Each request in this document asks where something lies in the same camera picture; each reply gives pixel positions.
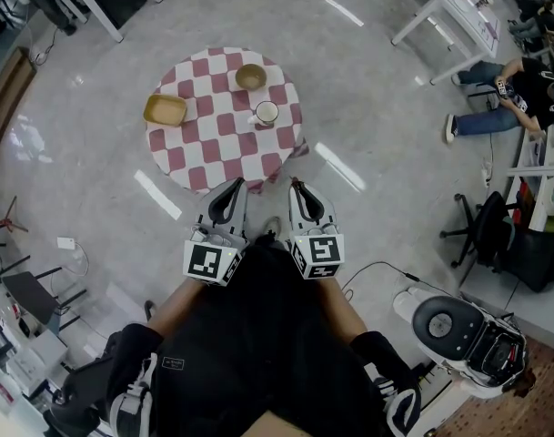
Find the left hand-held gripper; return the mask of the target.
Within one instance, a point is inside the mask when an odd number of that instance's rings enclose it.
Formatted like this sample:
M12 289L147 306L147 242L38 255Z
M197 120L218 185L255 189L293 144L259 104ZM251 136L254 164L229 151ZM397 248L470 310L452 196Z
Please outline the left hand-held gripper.
M183 273L207 285L226 286L249 245L244 227L248 189L243 178L212 188L197 206L197 222L185 242Z

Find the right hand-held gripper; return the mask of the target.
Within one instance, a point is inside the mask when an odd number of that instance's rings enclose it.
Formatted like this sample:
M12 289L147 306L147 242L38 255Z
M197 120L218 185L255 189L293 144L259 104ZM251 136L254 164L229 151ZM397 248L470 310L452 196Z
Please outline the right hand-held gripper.
M303 279L327 279L337 275L345 263L345 239L339 232L333 204L305 182L288 191L289 253ZM308 229L309 224L327 224Z

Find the white cup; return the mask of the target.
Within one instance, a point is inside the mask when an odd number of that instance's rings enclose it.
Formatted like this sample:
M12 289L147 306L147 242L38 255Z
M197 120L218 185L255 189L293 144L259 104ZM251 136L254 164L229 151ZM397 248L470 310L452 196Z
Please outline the white cup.
M277 120L278 115L278 105L272 101L265 100L257 105L253 115L247 120L247 123L250 125L271 127Z

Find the person's left forearm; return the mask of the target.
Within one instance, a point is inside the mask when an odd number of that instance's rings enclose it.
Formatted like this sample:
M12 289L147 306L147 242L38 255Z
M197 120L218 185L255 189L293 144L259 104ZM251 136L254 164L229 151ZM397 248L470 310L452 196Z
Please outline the person's left forearm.
M206 283L185 279L156 309L146 326L164 338L171 336L193 308L198 295L206 288Z

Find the round checkered table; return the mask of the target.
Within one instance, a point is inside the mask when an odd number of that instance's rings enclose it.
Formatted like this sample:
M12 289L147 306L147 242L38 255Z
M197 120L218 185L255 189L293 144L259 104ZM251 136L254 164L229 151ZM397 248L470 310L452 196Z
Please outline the round checkered table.
M262 66L266 84L249 91L239 87L236 71ZM182 60L160 80L158 94L181 97L186 116L180 127L146 123L146 140L159 168L179 186L207 193L242 177L253 193L275 182L290 158L306 155L302 113L295 85L280 65L241 47L207 48ZM257 105L278 105L274 125L250 125Z

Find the rectangular wooden tray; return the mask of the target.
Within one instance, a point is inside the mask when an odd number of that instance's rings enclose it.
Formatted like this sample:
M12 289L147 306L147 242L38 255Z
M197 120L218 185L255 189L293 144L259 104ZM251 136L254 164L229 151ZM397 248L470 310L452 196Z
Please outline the rectangular wooden tray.
M186 110L186 101L181 97L153 94L146 101L143 117L147 123L180 127Z

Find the person's black clothing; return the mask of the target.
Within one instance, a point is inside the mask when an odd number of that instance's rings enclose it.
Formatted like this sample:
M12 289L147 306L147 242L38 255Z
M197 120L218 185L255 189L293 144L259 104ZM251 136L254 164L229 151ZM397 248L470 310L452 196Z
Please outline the person's black clothing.
M114 437L407 437L417 378L381 333L341 340L317 281L261 236L171 336L125 326L106 385Z

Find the round wooden bowl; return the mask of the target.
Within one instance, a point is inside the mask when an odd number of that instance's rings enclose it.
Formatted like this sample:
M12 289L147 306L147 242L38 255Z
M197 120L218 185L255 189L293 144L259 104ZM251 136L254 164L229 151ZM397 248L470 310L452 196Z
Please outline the round wooden bowl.
M262 66L245 64L236 71L235 80L242 89L254 91L266 84L267 73Z

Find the black office chair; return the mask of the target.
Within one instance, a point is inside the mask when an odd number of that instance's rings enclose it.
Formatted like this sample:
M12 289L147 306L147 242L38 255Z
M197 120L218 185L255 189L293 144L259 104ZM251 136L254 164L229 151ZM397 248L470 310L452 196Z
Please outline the black office chair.
M515 238L515 224L509 214L517 204L507 205L498 193L492 193L483 204L476 206L477 214L473 215L467 197L457 193L454 198L464 209L467 226L463 229L439 232L441 239L465 236L465 242L458 259L452 260L450 266L455 269L472 251L477 252L477 262L486 267L495 267L496 259L509 250Z

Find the black folding chair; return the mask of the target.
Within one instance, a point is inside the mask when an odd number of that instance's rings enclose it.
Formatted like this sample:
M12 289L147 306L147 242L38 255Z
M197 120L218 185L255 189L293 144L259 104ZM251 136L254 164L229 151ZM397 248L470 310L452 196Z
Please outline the black folding chair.
M65 310L87 293L86 289L82 289L67 300L58 301L57 297L46 290L39 280L52 276L60 270L62 268L57 267L36 276L29 271L24 271L1 278L2 284L16 303L55 335L80 319L75 315L64 326L61 325Z

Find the red tripod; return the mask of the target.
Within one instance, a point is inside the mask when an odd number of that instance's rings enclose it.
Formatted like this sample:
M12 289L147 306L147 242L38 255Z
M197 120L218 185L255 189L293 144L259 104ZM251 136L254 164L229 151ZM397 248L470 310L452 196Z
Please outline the red tripod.
M22 225L15 223L11 219L11 214L13 210L15 209L17 202L17 196L14 196L6 213L3 218L0 219L0 229L7 229L10 233L14 232L15 230L23 231L24 233L28 233L29 230Z

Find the black bag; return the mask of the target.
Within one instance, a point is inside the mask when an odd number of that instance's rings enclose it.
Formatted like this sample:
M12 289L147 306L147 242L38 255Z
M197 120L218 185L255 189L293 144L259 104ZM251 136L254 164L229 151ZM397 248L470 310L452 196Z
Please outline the black bag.
M499 267L534 292L554 284L554 232L515 227L509 247L499 255Z

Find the white shelving unit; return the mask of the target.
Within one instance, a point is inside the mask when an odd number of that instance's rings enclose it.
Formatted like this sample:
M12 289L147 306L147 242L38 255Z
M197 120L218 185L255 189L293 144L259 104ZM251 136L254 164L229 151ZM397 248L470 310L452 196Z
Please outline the white shelving unit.
M554 124L543 137L522 136L511 179L507 204L515 222L537 231L554 232Z

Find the brown wooden platform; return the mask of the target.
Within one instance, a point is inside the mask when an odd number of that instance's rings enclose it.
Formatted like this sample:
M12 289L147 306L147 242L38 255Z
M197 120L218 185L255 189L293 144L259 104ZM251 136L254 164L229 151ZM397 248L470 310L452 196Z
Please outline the brown wooden platform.
M17 47L0 72L0 144L6 128L30 86L36 69L25 47Z

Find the cluttered white desk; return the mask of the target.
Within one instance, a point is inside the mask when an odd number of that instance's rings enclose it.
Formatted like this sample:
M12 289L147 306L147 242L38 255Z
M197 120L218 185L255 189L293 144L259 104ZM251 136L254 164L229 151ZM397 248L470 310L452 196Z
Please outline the cluttered white desk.
M26 398L37 392L54 393L65 382L68 347L0 286L0 328L13 346L5 365L6 374Z

